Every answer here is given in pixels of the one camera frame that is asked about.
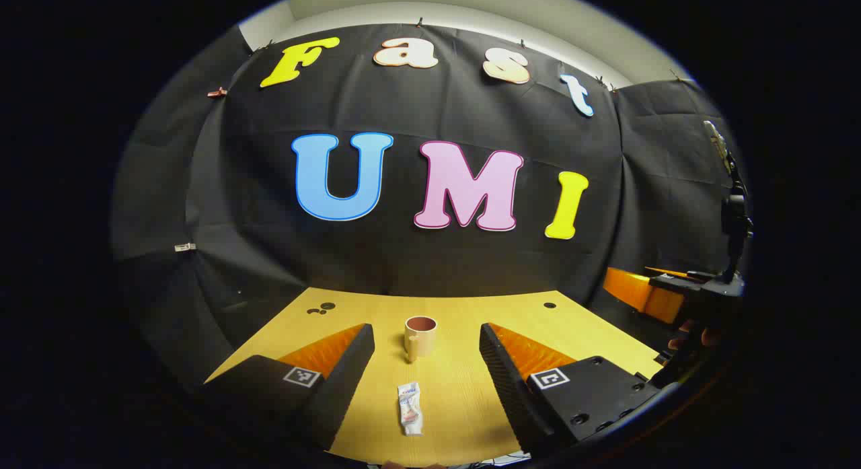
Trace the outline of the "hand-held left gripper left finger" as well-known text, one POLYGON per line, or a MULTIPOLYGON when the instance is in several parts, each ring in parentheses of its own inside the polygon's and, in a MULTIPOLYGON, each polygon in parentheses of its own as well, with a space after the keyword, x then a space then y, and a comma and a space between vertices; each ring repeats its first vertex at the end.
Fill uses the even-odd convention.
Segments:
POLYGON ((329 450, 375 352, 360 323, 279 359, 252 355, 196 393, 209 416, 255 445, 329 450))

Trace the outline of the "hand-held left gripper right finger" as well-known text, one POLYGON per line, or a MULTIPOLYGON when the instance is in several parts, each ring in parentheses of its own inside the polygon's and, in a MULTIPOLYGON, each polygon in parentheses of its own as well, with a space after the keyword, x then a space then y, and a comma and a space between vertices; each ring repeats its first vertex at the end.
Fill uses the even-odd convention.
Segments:
POLYGON ((550 456, 620 428, 659 389, 609 359, 575 361, 496 323, 480 326, 479 350, 521 449, 550 456))

